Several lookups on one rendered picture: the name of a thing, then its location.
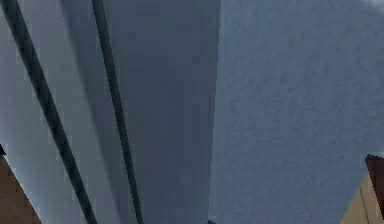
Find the grey fridge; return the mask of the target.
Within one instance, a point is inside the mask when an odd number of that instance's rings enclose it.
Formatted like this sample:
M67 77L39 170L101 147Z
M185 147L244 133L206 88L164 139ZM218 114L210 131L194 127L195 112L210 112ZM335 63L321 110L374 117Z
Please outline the grey fridge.
M137 224L92 0L17 0L98 224ZM207 224L219 0L103 0L144 224ZM87 224L0 7L0 112L43 224Z

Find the tan cabinet with brown top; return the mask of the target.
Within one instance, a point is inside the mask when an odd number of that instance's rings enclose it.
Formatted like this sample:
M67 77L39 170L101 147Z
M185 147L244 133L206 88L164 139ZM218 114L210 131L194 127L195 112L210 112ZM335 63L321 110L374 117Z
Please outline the tan cabinet with brown top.
M368 154L368 173L339 224L384 224L384 158Z

